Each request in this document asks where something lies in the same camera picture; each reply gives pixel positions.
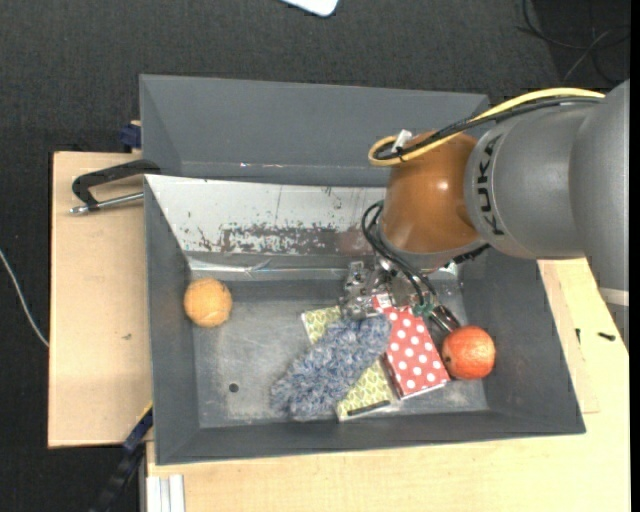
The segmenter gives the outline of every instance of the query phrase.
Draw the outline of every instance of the white object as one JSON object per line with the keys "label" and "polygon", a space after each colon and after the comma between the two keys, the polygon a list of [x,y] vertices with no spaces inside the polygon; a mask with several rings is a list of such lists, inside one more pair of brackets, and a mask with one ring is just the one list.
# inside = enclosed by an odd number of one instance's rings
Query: white object
{"label": "white object", "polygon": [[398,152],[398,148],[403,148],[406,142],[413,137],[413,133],[409,130],[401,130],[398,136],[396,137],[396,141],[393,143],[393,147],[391,151],[394,153]]}
{"label": "white object", "polygon": [[185,512],[184,477],[182,475],[171,475],[169,477],[169,496],[171,512]]}
{"label": "white object", "polygon": [[146,487],[146,512],[185,512],[182,475],[148,476]]}
{"label": "white object", "polygon": [[147,512],[162,511],[162,491],[160,490],[160,477],[147,477]]}
{"label": "white object", "polygon": [[300,9],[309,11],[318,16],[329,16],[336,10],[339,0],[282,0]]}

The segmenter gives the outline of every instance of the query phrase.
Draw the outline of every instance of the tennis ball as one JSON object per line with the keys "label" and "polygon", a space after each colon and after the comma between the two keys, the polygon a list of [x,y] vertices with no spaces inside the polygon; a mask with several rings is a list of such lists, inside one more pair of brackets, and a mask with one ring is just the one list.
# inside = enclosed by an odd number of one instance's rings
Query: tennis ball
{"label": "tennis ball", "polygon": [[184,311],[200,327],[216,327],[231,313],[233,301],[229,289],[217,279],[193,281],[184,294]]}

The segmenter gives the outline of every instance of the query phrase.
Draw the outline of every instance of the red polka dot box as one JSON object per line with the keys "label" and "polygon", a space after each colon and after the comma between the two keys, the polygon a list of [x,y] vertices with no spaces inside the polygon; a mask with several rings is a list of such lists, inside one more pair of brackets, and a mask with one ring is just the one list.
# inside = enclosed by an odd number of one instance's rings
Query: red polka dot box
{"label": "red polka dot box", "polygon": [[382,357],[400,398],[444,386],[451,380],[424,320],[409,309],[388,304],[380,309],[391,321],[389,346]]}

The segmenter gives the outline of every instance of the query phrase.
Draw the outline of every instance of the metal clamp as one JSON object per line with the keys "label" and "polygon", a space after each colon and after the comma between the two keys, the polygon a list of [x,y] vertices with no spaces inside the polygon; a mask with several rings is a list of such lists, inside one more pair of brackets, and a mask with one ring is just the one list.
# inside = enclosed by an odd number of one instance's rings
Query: metal clamp
{"label": "metal clamp", "polygon": [[460,322],[451,312],[451,310],[440,304],[431,311],[431,318],[445,332],[453,332],[460,327]]}
{"label": "metal clamp", "polygon": [[91,187],[97,185],[103,185],[104,183],[129,178],[138,174],[161,174],[161,172],[160,167],[150,160],[136,160],[78,176],[74,180],[71,190],[84,204],[71,208],[69,212],[73,214],[89,213],[108,206],[115,206],[117,204],[142,199],[143,193],[139,192],[106,201],[98,201],[89,190]]}

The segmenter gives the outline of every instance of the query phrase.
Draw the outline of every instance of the yellow patterned cloth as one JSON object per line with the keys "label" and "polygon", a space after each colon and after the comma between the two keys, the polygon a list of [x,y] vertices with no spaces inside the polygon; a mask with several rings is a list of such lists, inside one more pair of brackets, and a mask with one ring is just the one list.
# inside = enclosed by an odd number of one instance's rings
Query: yellow patterned cloth
{"label": "yellow patterned cloth", "polygon": [[[326,327],[339,320],[340,317],[338,306],[304,313],[302,321],[311,343],[318,341],[324,334]],[[364,371],[347,396],[338,402],[336,413],[338,419],[343,421],[390,405],[395,400],[385,370],[378,360]]]}

